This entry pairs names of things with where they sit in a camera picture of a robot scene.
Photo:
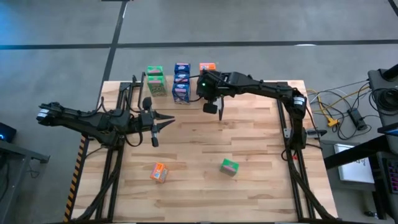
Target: concrete floor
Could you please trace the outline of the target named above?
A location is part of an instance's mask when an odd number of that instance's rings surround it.
[[[97,0],[1,0],[0,45],[111,43],[120,6]],[[119,43],[370,39],[398,39],[398,17],[386,0],[137,0],[127,5]],[[93,109],[108,52],[0,50],[0,120],[18,130],[16,144],[51,155],[47,165],[32,162],[41,173],[25,179],[15,223],[62,220],[80,135],[38,125],[37,106],[58,101]],[[368,70],[389,68],[397,58],[398,45],[117,49],[109,79],[130,80],[147,65],[163,65],[170,74],[175,62],[190,62],[193,71],[199,62],[216,62],[222,71],[265,80],[302,79],[307,88],[322,90],[365,80]],[[342,90],[351,93],[359,87]],[[346,109],[344,104],[337,107]],[[376,114],[367,98],[359,110]],[[316,115],[315,121],[326,129],[324,117]],[[371,139],[381,125],[377,118],[366,122],[374,129],[352,142]],[[344,132],[352,131],[347,122]],[[338,140],[333,133],[322,139]],[[333,189],[333,196],[344,220],[392,223],[362,214],[374,206],[370,193]]]

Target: green box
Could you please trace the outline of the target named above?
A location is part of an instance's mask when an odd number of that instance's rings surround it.
[[[148,66],[148,87],[152,96],[167,96],[166,77],[162,66]]]
[[[239,169],[239,164],[229,159],[224,159],[224,162],[220,167],[221,172],[228,174],[230,176],[234,176],[238,172],[238,169]]]

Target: wooden tabletop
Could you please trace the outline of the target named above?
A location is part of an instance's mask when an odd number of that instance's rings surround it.
[[[158,135],[159,147],[152,147],[150,133],[144,133],[139,147],[125,145],[114,222],[297,221],[287,163],[280,158],[284,143],[276,100],[251,94],[226,97],[223,120],[218,121],[217,114],[202,112],[204,101],[176,105],[172,77],[167,78],[170,94],[152,98],[153,108],[174,115],[175,122]],[[288,83],[306,94],[302,80]],[[119,84],[104,82],[101,94],[107,110],[116,106]],[[191,87],[194,99],[196,81]],[[138,88],[133,95],[136,108]],[[146,84],[143,96],[150,96]],[[309,115],[304,126],[312,128]],[[138,135],[128,138],[137,142]],[[97,148],[99,144],[91,141],[88,152]],[[303,156],[311,190],[337,217],[321,151],[309,146]],[[72,218],[81,215],[98,193],[105,158],[105,149],[86,158]],[[225,158],[239,163],[234,177],[219,171]],[[163,184],[149,178],[155,162],[169,168]],[[302,205],[308,217],[304,199]]]

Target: blue box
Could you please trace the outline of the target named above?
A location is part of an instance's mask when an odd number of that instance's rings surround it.
[[[178,82],[178,84],[180,83],[190,84],[189,76],[190,75],[187,73],[176,74],[174,75],[174,83]]]
[[[174,84],[172,90],[174,102],[177,104],[189,105],[189,98],[191,96],[191,88],[189,84],[181,83]]]
[[[191,64],[189,63],[176,63],[174,66],[174,74],[190,74]]]

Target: orange box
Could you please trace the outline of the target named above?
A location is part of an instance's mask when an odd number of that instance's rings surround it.
[[[160,183],[163,183],[166,180],[168,171],[169,170],[166,168],[166,166],[164,164],[156,162],[154,169],[152,170],[152,173],[150,174],[150,178],[153,180],[156,180]]]
[[[199,63],[199,71],[201,75],[202,70],[209,70],[209,71],[215,71],[216,70],[216,63]]]

